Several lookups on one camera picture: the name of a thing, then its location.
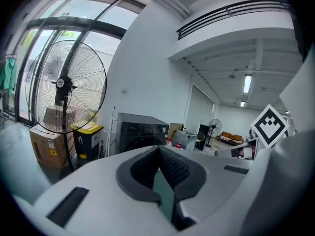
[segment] green cloth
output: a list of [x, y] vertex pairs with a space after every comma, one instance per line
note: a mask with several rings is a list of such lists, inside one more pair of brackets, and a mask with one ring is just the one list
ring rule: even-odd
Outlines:
[[15, 88], [15, 59], [7, 58], [0, 73], [0, 89], [9, 89], [9, 94]]

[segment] black and white marker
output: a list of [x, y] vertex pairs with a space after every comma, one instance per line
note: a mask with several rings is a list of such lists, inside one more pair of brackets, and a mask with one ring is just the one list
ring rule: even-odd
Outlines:
[[251, 127], [266, 148], [270, 148], [285, 133], [289, 125], [271, 105], [252, 122]]

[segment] fan motor housing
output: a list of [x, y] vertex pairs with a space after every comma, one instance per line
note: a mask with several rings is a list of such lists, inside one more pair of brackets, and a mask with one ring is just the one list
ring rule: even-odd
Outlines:
[[73, 83], [68, 76], [61, 76], [59, 79], [57, 79], [57, 93], [61, 96], [61, 98], [67, 97], [69, 95], [72, 85]]

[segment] fan guard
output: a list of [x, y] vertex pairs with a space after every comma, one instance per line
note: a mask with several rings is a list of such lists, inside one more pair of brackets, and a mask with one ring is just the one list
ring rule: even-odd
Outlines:
[[[78, 47], [71, 55], [74, 45]], [[104, 101], [107, 87], [97, 53], [75, 40], [56, 42], [44, 49], [31, 64], [26, 80], [32, 117], [54, 133], [69, 133], [90, 122]]]
[[212, 134], [218, 134], [220, 131], [221, 131], [221, 128], [222, 128], [222, 124], [221, 122], [218, 120], [218, 119], [213, 119], [209, 126], [211, 127], [212, 129]]

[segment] fluorescent light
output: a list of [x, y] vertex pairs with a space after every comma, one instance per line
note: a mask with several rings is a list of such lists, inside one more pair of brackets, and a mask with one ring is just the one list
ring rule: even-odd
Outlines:
[[245, 75], [244, 93], [248, 93], [252, 83], [252, 76], [250, 74]]

